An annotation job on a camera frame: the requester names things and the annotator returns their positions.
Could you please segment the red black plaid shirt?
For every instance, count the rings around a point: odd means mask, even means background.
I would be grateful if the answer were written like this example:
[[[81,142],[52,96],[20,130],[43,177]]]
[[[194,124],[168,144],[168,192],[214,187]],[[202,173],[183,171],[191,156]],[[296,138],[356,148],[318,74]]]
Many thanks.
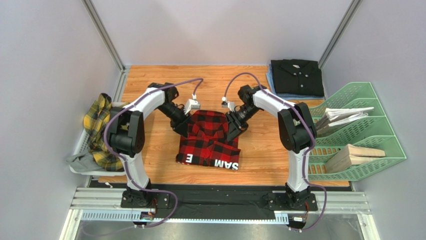
[[[227,140],[226,115],[212,110],[197,110],[190,119],[187,137],[182,136],[175,161],[237,171],[240,168],[238,139]]]

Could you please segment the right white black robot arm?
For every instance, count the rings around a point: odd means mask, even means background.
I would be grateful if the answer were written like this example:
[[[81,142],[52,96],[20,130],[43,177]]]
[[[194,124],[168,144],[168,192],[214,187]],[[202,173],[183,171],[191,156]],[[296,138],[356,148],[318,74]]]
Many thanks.
[[[288,178],[284,193],[274,193],[273,202],[292,210],[317,210],[315,195],[308,180],[308,163],[317,135],[313,119],[305,103],[283,100],[262,85],[244,85],[238,91],[243,105],[234,110],[234,103],[222,98],[228,105],[225,114],[228,122],[227,140],[239,137],[248,128],[248,120],[258,111],[266,111],[277,118],[279,138],[288,151]]]

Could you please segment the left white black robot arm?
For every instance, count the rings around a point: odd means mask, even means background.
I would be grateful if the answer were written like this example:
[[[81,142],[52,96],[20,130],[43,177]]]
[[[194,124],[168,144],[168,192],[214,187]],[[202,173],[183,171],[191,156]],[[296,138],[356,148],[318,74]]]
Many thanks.
[[[198,110],[200,103],[195,93],[183,107],[173,101],[179,96],[172,83],[151,83],[144,94],[124,107],[111,109],[110,121],[104,132],[107,149],[120,158],[127,178],[127,187],[122,194],[123,208],[153,208],[160,195],[153,190],[142,158],[145,145],[145,119],[159,110],[170,119],[173,131],[188,135],[190,112]]]

